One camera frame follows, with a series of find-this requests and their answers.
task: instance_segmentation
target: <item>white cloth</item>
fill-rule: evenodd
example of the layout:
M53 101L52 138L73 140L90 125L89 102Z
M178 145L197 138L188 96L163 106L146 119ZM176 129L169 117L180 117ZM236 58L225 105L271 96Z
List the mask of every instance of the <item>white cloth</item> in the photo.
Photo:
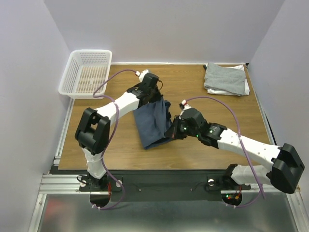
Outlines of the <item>white cloth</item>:
M229 67L229 68L239 69L239 70L245 71L243 65L238 65L238 66ZM227 91L224 91L224 90L216 90L216 89L213 89L213 88L207 89L207 93L217 94L217 95L236 95L237 96L237 94L230 93L230 92L227 92ZM245 93L243 94L243 96L247 96L247 95L249 95L249 93L250 93L250 89L249 89L248 81L247 81L247 78L246 78L245 79Z

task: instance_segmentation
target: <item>white connector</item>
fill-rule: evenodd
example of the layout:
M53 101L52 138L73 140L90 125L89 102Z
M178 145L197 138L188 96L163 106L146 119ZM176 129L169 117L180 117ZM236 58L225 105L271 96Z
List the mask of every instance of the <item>white connector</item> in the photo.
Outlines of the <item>white connector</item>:
M146 70L144 70L144 71L141 72L141 74L139 75L139 80L140 80L140 82L143 81L144 76L145 76L147 73L149 73L149 70L148 70L148 69L146 69Z

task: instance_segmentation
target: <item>metal floor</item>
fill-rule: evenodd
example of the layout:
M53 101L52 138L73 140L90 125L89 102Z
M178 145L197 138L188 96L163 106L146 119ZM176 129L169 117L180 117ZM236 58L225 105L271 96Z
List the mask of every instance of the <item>metal floor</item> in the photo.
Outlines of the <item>metal floor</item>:
M256 193L245 193L247 198ZM87 194L49 195L41 232L297 232L284 193L267 193L255 204L233 209L220 202L121 203L92 209Z

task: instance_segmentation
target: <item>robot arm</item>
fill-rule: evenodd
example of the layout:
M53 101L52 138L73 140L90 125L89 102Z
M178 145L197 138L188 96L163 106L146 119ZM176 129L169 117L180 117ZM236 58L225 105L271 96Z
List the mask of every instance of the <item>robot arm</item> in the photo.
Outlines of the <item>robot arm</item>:
M237 133L223 125L208 123L201 112L191 108L186 102L180 104L180 107L182 112L174 117L172 126L165 133L166 137L184 139L192 136L204 145L244 156ZM262 184L273 185L285 193L295 191L305 166L293 146L267 145L244 136L241 140L250 159L262 165L254 166ZM229 178L238 185L256 183L249 166L230 165L227 173Z
M101 154L109 142L110 127L116 120L116 107L119 109L119 118L136 110L141 106L161 99L162 95L157 88L159 78L143 71L139 75L139 84L129 88L115 102L111 102L95 110L87 108L81 118L75 133L75 139L82 148L87 159L87 171L93 185L99 186L100 179L105 175L101 162Z

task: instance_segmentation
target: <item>screw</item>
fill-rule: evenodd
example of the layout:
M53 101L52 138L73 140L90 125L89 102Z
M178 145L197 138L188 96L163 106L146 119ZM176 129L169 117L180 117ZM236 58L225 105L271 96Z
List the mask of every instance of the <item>screw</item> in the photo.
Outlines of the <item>screw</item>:
M214 180L213 180L213 179L209 179L209 180L208 180L208 185L209 185L210 187L214 186Z

